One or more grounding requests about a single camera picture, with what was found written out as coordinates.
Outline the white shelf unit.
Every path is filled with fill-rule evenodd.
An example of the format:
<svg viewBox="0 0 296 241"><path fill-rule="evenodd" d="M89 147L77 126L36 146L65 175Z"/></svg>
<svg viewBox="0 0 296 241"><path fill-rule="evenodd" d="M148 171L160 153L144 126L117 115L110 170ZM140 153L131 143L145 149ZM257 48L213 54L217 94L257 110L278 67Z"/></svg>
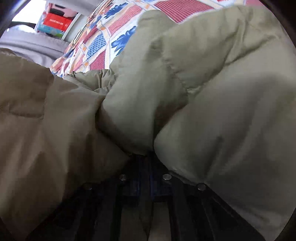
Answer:
<svg viewBox="0 0 296 241"><path fill-rule="evenodd" d="M80 29L86 24L88 16L97 6L97 1L60 1L63 6L77 12L70 26L67 28L62 40L71 42Z"/></svg>

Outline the olive green puffer jacket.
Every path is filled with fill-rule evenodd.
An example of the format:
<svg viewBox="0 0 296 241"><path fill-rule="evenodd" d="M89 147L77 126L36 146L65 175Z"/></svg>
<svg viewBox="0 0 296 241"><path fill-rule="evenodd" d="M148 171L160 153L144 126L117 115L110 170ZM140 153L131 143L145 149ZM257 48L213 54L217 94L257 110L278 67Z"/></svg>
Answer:
<svg viewBox="0 0 296 241"><path fill-rule="evenodd" d="M174 23L144 13L108 69L63 78L1 49L1 239L76 240L78 194L145 163L121 240L171 239L161 162L204 183L264 240L294 240L295 46L266 8Z"/></svg>

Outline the leaf patterned plaid quilt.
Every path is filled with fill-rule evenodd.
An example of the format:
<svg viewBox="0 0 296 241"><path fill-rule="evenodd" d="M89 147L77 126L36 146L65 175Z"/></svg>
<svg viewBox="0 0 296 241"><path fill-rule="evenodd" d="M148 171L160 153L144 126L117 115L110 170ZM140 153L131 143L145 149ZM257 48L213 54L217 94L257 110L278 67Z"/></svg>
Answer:
<svg viewBox="0 0 296 241"><path fill-rule="evenodd" d="M208 0L102 1L50 70L58 77L64 77L71 72L107 69L123 51L137 28L138 19L146 11L162 11L179 24L202 12L234 5L263 4L261 1Z"/></svg>

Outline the grey curtain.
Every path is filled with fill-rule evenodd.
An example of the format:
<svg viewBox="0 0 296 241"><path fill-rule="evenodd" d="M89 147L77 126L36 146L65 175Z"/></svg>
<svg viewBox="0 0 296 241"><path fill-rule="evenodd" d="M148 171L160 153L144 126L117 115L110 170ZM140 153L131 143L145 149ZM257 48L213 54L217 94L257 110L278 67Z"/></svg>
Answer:
<svg viewBox="0 0 296 241"><path fill-rule="evenodd" d="M64 55L68 45L66 41L38 33L26 25L10 27L1 36L1 48L46 68Z"/></svg>

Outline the red box on shelf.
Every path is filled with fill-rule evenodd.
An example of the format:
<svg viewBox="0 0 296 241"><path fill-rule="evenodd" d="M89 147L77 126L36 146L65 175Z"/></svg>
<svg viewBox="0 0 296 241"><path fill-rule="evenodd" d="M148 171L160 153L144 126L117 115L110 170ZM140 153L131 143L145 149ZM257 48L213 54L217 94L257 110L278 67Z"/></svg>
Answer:
<svg viewBox="0 0 296 241"><path fill-rule="evenodd" d="M44 19L43 25L65 32L70 26L71 22L72 20L69 18L65 18L53 13L48 13Z"/></svg>

